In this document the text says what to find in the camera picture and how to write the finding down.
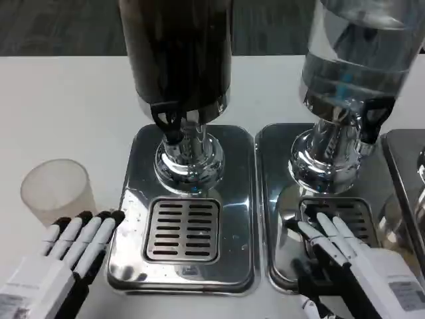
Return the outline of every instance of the dark liquid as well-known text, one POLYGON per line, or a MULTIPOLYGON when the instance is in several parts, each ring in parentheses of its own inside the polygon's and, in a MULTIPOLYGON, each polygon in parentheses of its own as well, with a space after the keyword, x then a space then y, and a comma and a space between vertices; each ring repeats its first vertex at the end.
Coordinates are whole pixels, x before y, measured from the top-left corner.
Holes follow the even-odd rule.
POLYGON ((211 104, 230 86, 231 0, 120 0, 138 94, 182 110, 211 104))

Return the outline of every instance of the cylindrical container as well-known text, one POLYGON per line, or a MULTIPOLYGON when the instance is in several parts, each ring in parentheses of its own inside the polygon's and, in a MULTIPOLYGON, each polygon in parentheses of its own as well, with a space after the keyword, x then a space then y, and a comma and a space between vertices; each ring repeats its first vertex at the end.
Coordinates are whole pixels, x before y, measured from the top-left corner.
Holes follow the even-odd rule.
POLYGON ((199 113, 188 120, 199 124, 220 115, 230 86, 232 0, 119 3, 127 53, 145 113, 157 124, 163 116, 161 123, 174 121, 177 126, 193 110, 199 113))
POLYGON ((317 0, 302 101, 346 125, 347 113, 369 116, 366 104, 380 98, 391 111, 424 40, 424 18, 424 0, 317 0))
POLYGON ((22 182, 21 198, 44 226, 82 211, 96 212, 88 173, 71 159, 53 159, 36 166, 22 182))

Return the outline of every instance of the black tap handle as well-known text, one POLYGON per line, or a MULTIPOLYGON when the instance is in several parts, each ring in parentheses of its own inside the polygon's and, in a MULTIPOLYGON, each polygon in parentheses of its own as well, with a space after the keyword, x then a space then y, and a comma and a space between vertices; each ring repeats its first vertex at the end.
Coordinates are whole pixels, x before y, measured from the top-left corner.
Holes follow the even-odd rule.
POLYGON ((178 144, 183 139, 181 131, 181 119, 183 112, 178 102, 162 102, 151 105, 153 121, 163 131, 167 141, 171 145, 178 144), (165 115, 165 121, 159 115, 165 115))
POLYGON ((360 118, 360 141, 375 144, 381 126, 390 117, 395 102, 396 99, 393 96, 371 98, 365 101, 365 107, 360 118))

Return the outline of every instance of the black fingertip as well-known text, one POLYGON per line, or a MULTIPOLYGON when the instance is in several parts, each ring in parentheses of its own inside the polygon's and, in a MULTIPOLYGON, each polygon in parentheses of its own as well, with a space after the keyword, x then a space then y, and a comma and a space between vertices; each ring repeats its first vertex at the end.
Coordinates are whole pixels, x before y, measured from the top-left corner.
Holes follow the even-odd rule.
POLYGON ((60 235, 65 230, 66 226, 68 226, 70 221, 71 221, 71 218, 69 217, 61 217, 61 218, 58 218, 52 225, 59 226, 59 235, 60 235))
POLYGON ((86 226, 87 223, 91 220, 93 217, 93 214, 91 211, 83 211, 82 213, 79 213, 77 217, 81 218, 82 220, 82 226, 86 226))
POLYGON ((109 211, 101 211, 96 215, 96 217, 99 217, 102 221, 104 221, 105 219, 111 217, 111 213, 109 211))
POLYGON ((115 227, 120 226, 120 223, 125 219, 126 214, 123 211, 114 211, 111 215, 113 219, 115 219, 115 227))

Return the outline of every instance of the stainless steel drip tray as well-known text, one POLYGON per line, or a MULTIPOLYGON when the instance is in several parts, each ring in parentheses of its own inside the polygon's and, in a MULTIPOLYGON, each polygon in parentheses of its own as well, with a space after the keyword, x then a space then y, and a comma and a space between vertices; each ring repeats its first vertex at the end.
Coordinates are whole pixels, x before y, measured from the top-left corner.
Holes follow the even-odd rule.
POLYGON ((392 181, 379 147, 363 162, 360 178, 347 192, 323 196, 304 190, 292 179, 288 170, 291 147, 295 138, 311 124, 273 124, 256 136, 258 187, 264 208, 264 232, 268 253, 268 270, 272 282, 283 291, 296 291, 300 273, 314 272, 315 261, 301 236, 285 227, 291 218, 305 219, 304 210, 336 213, 352 230, 379 245, 381 211, 392 194, 392 181))
POLYGON ((246 294, 257 282, 258 230, 252 138, 235 126, 208 126, 224 156, 223 178, 198 195, 173 193, 156 178, 161 139, 154 125, 135 137, 107 278, 127 294, 246 294))

